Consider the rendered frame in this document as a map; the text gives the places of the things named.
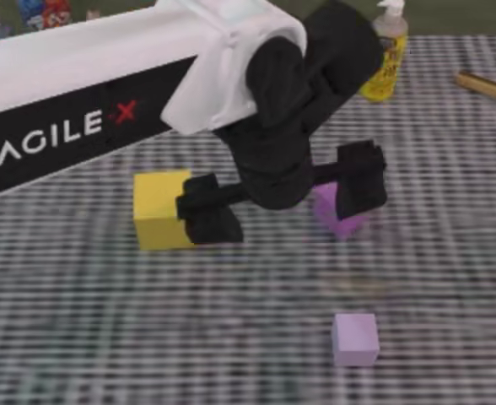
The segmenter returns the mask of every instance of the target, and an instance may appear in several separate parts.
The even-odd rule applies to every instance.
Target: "cube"
[[[367,215],[357,215],[339,220],[336,215],[336,182],[314,187],[314,215],[319,222],[328,228],[338,239],[345,240],[360,228],[368,219]]]
[[[374,314],[336,314],[332,351],[338,367],[371,367],[380,352]]]
[[[193,247],[185,222],[177,218],[176,198],[190,178],[189,170],[134,176],[133,221],[143,251]]]

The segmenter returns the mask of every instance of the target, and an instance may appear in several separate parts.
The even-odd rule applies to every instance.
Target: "wooden stick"
[[[480,78],[468,72],[460,72],[456,76],[456,82],[465,89],[496,98],[496,83],[491,80]]]

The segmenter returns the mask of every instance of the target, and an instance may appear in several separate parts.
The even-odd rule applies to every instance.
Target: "plaid fabric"
[[[0,404],[496,405],[496,37],[417,37],[396,98],[357,98],[315,160],[375,138],[391,200],[347,242],[310,202],[235,207],[242,246],[137,250],[132,174],[236,180],[210,135],[165,134],[0,198]],[[373,311],[373,369],[332,366],[337,311]]]

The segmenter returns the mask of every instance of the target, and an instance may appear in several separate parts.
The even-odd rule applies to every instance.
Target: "pink cube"
[[[336,314],[332,323],[334,365],[371,367],[380,352],[374,314]]]
[[[340,240],[345,240],[353,234],[368,219],[366,215],[339,220],[336,215],[336,193],[338,184],[328,183],[314,187],[314,215],[321,224],[328,228]]]

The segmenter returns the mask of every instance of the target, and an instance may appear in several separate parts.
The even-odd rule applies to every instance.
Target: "red x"
[[[133,116],[133,109],[136,106],[135,100],[130,101],[130,103],[128,103],[128,105],[123,105],[121,103],[118,103],[116,106],[119,109],[119,111],[121,112],[121,114],[115,120],[116,125],[123,123],[125,120],[134,120],[135,119]]]

